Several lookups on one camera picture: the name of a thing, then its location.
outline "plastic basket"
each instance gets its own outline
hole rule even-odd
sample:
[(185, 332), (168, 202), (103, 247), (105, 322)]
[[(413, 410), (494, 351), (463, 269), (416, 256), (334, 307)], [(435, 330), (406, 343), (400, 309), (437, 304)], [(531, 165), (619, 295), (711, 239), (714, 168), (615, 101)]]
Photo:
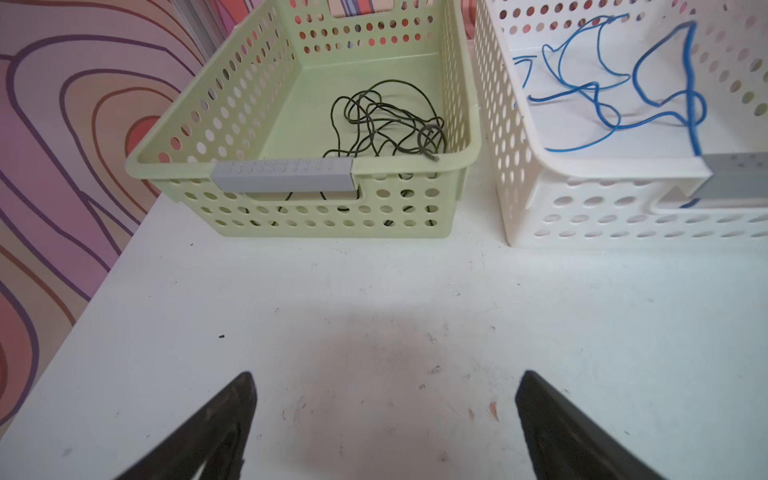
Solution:
[[(733, 0), (479, 2), (478, 90), (510, 245), (767, 245), (766, 199), (702, 200), (681, 208), (690, 206), (697, 188), (713, 176), (702, 158), (693, 156), (682, 127), (649, 124), (578, 152), (545, 150), (586, 144), (597, 138), (601, 125), (589, 102), (580, 103), (577, 95), (532, 105), (529, 94), (542, 97), (564, 88), (551, 79), (543, 62), (534, 60), (524, 90), (527, 65), (515, 66), (512, 60), (530, 54), (540, 59), (543, 44), (561, 45), (591, 18), (628, 13), (627, 21), (606, 27), (602, 45), (612, 68), (632, 72), (651, 45), (695, 19), (696, 89), (710, 111), (699, 127), (704, 156), (734, 154), (729, 158), (738, 167), (764, 174), (768, 163), (755, 153), (768, 151), (766, 10), (765, 2)], [(675, 91), (671, 84), (682, 84), (683, 36), (657, 51), (641, 72), (653, 95), (662, 98), (661, 93)], [(594, 43), (574, 46), (568, 55), (566, 68), (574, 69), (570, 74), (575, 76), (582, 65), (597, 63)]]
[[(387, 78), (421, 88), (445, 118), (447, 151), (438, 161), (358, 157), (357, 198), (224, 193), (210, 180), (219, 160), (320, 157), (336, 147), (333, 101)], [(402, 106), (410, 98), (423, 104), (412, 91), (380, 91)], [(479, 125), (457, 2), (409, 0), (390, 12), (333, 18), (324, 0), (266, 0), (140, 142), (127, 171), (225, 236), (445, 237), (480, 150)], [(349, 144), (355, 131), (343, 128)]]

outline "blue cable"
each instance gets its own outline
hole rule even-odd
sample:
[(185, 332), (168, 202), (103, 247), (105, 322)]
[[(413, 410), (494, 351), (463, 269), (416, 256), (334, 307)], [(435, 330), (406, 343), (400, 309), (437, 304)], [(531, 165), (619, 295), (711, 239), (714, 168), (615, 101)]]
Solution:
[[(605, 61), (602, 58), (602, 53), (601, 53), (601, 49), (600, 49), (600, 42), (601, 42), (602, 31), (603, 31), (603, 28), (605, 27), (605, 25), (609, 25), (609, 24), (615, 22), (616, 20), (618, 20), (620, 18), (628, 18), (628, 17), (629, 17), (629, 14), (624, 14), (624, 15), (619, 15), (619, 16), (599, 15), (599, 16), (591, 19), (589, 22), (583, 24), (581, 27), (579, 27), (579, 29), (577, 31), (575, 31), (573, 33), (573, 35), (571, 35), (568, 38), (568, 40), (566, 40), (565, 43), (563, 43), (559, 47), (553, 48), (549, 44), (544, 45), (544, 46), (541, 47), (541, 56), (544, 59), (544, 63), (546, 65), (547, 69), (558, 80), (558, 82), (560, 82), (565, 87), (568, 87), (569, 90), (561, 92), (559, 94), (550, 95), (549, 97), (546, 97), (546, 98), (533, 98), (532, 96), (529, 95), (528, 96), (528, 100), (532, 101), (534, 103), (542, 103), (542, 102), (550, 101), (550, 100), (553, 100), (555, 98), (563, 97), (563, 96), (566, 96), (566, 95), (570, 95), (570, 94), (574, 94), (574, 93), (579, 93), (581, 96), (587, 98), (595, 106), (595, 113), (600, 118), (600, 121), (603, 122), (603, 124), (606, 127), (611, 129), (606, 135), (604, 135), (603, 137), (599, 138), (598, 140), (592, 141), (592, 142), (590, 142), (589, 144), (586, 144), (586, 145), (581, 145), (580, 147), (565, 148), (565, 149), (547, 148), (547, 150), (548, 151), (552, 151), (552, 152), (558, 152), (558, 153), (581, 150), (583, 148), (591, 147), (591, 146), (593, 146), (595, 144), (598, 144), (598, 143), (602, 142), (606, 138), (610, 137), (616, 131), (628, 130), (630, 128), (640, 127), (641, 125), (645, 125), (645, 124), (647, 124), (649, 122), (652, 122), (652, 121), (657, 120), (658, 118), (662, 118), (662, 117), (673, 117), (673, 118), (677, 119), (682, 125), (684, 125), (684, 126), (686, 126), (688, 128), (688, 134), (689, 134), (689, 137), (690, 137), (691, 146), (694, 149), (694, 154), (696, 154), (697, 156), (701, 155), (701, 149), (700, 149), (700, 145), (699, 145), (699, 140), (698, 140), (698, 135), (697, 135), (697, 131), (696, 131), (696, 126), (701, 124), (701, 122), (703, 122), (706, 119), (706, 117), (707, 117), (707, 102), (705, 101), (703, 95), (701, 95), (699, 92), (694, 90), (695, 75), (694, 75), (693, 66), (690, 63), (690, 49), (691, 49), (691, 46), (693, 44), (693, 38), (694, 38), (694, 35), (695, 35), (695, 32), (696, 32), (697, 23), (696, 22), (684, 22), (684, 23), (678, 25), (667, 36), (662, 38), (658, 43), (656, 43), (653, 47), (651, 47), (648, 51), (646, 51), (641, 56), (640, 60), (638, 60), (637, 63), (635, 64), (634, 69), (632, 71), (632, 74), (622, 74), (622, 73), (618, 73), (616, 71), (613, 71), (612, 69), (610, 69), (605, 64)], [(562, 62), (563, 62), (563, 57), (565, 56), (565, 52), (568, 49), (568, 46), (570, 45), (570, 43), (574, 40), (574, 38), (577, 35), (585, 32), (585, 31), (592, 30), (594, 28), (598, 29), (597, 51), (598, 51), (598, 60), (599, 60), (600, 64), (605, 69), (605, 71), (607, 71), (608, 73), (610, 73), (610, 74), (612, 74), (612, 75), (614, 75), (616, 77), (622, 77), (623, 80), (621, 80), (621, 81), (619, 81), (619, 82), (617, 82), (615, 84), (609, 85), (607, 87), (601, 87), (600, 84), (597, 83), (596, 81), (591, 81), (591, 82), (588, 82), (588, 83), (583, 84), (583, 85), (570, 84), (570, 83), (568, 83), (564, 79), (563, 74), (562, 74)], [(687, 32), (687, 35), (686, 35), (686, 40), (685, 40), (685, 43), (684, 43), (684, 49), (683, 49), (683, 65), (684, 65), (684, 70), (685, 70), (686, 77), (687, 77), (686, 78), (686, 88), (684, 90), (681, 90), (681, 91), (673, 93), (672, 95), (670, 95), (669, 97), (667, 97), (666, 99), (664, 99), (661, 102), (653, 101), (653, 100), (651, 100), (645, 94), (644, 90), (642, 89), (642, 87), (640, 86), (640, 84), (639, 84), (639, 82), (637, 80), (638, 70), (640, 69), (640, 66), (642, 65), (643, 61), (645, 61), (645, 59), (648, 56), (650, 56), (654, 51), (656, 51), (661, 45), (663, 45), (664, 43), (666, 43), (667, 41), (672, 39), (672, 37), (674, 37), (676, 33), (678, 33), (680, 30), (683, 30), (685, 28), (688, 29), (688, 32)], [(549, 50), (552, 53), (555, 53), (557, 51), (562, 50), (562, 52), (560, 54), (560, 58), (558, 59), (557, 72), (555, 72), (554, 69), (552, 68), (552, 66), (550, 65), (550, 63), (549, 63), (549, 61), (547, 59), (547, 56), (545, 54), (545, 50)], [(533, 58), (535, 58), (535, 55), (523, 55), (521, 57), (513, 58), (513, 60), (519, 60), (519, 61), (515, 62), (515, 65), (518, 65), (518, 64), (522, 63), (523, 61), (530, 62), (530, 65), (529, 65), (529, 68), (528, 68), (528, 75), (525, 78), (525, 83), (523, 84), (523, 88), (525, 88), (525, 85), (528, 83), (528, 79), (531, 76), (531, 70), (533, 68)], [(603, 102), (600, 102), (598, 100), (598, 97), (599, 97), (600, 91), (610, 90), (612, 88), (616, 88), (616, 87), (618, 87), (618, 86), (628, 82), (629, 80), (632, 80), (632, 84), (633, 84), (633, 86), (635, 88), (635, 91), (637, 91), (637, 93), (640, 95), (641, 99), (646, 104), (649, 104), (649, 105), (651, 105), (653, 107), (656, 107), (656, 108), (661, 108), (665, 104), (667, 104), (670, 101), (672, 101), (673, 99), (675, 99), (675, 98), (679, 97), (680, 95), (684, 94), (686, 96), (687, 118), (683, 118), (682, 115), (678, 114), (675, 111), (665, 111), (665, 112), (662, 112), (662, 113), (659, 113), (659, 114), (655, 114), (655, 115), (653, 115), (653, 116), (651, 116), (649, 118), (646, 118), (644, 120), (635, 122), (633, 124), (622, 124), (621, 123), (621, 114), (619, 113), (619, 111), (616, 108), (614, 108), (613, 106), (609, 105), (609, 104), (605, 104)], [(697, 99), (698, 99), (698, 101), (701, 104), (701, 116), (700, 116), (700, 118), (698, 120), (696, 119), (696, 100)], [(607, 108), (607, 109), (611, 110), (616, 115), (617, 120), (615, 121), (615, 123), (611, 123), (603, 115), (603, 111), (602, 111), (603, 108)]]

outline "table surface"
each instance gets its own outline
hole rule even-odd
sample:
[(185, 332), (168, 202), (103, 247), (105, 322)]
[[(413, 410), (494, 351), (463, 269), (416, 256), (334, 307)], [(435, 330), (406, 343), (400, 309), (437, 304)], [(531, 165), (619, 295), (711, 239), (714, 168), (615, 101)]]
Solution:
[(222, 238), (161, 197), (0, 478), (113, 478), (250, 370), (242, 478), (531, 479), (526, 369), (670, 480), (762, 477), (767, 284), (766, 256), (512, 249), (487, 157), (444, 240)]

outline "patterned wallpaper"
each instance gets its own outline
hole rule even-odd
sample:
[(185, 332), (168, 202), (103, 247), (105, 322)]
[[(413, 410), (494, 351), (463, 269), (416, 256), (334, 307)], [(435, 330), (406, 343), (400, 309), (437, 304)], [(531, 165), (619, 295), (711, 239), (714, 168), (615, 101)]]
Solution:
[[(251, 3), (218, 7), (231, 30)], [(182, 25), (169, 0), (0, 3), (0, 435), (158, 195), (124, 163), (203, 65)]]

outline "white plastic basket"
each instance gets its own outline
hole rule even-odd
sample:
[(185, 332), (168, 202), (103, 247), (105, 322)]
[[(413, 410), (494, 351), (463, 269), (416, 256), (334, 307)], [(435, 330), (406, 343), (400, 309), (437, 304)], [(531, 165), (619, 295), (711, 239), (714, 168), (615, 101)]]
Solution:
[[(698, 129), (703, 153), (740, 154), (736, 161), (745, 168), (768, 167), (760, 156), (750, 155), (768, 151), (768, 2), (482, 0), (475, 37), (478, 90), (508, 242), (516, 247), (768, 245), (766, 199), (701, 201), (680, 208), (712, 176), (693, 156), (683, 127), (649, 124), (578, 152), (545, 150), (586, 144), (606, 130), (597, 124), (591, 104), (577, 95), (528, 102), (529, 94), (564, 90), (540, 61), (541, 46), (558, 47), (580, 21), (624, 13), (628, 21), (604, 30), (602, 52), (613, 69), (627, 72), (675, 26), (697, 20), (696, 90), (709, 106), (709, 117)], [(683, 84), (683, 36), (643, 66), (649, 93), (670, 94), (671, 84)], [(566, 68), (572, 75), (592, 74), (578, 71), (580, 65), (595, 64), (592, 41), (574, 43), (569, 50)], [(513, 65), (518, 55), (539, 57), (525, 90), (528, 67)], [(629, 103), (633, 99), (622, 101), (611, 99), (622, 111), (637, 106)]]

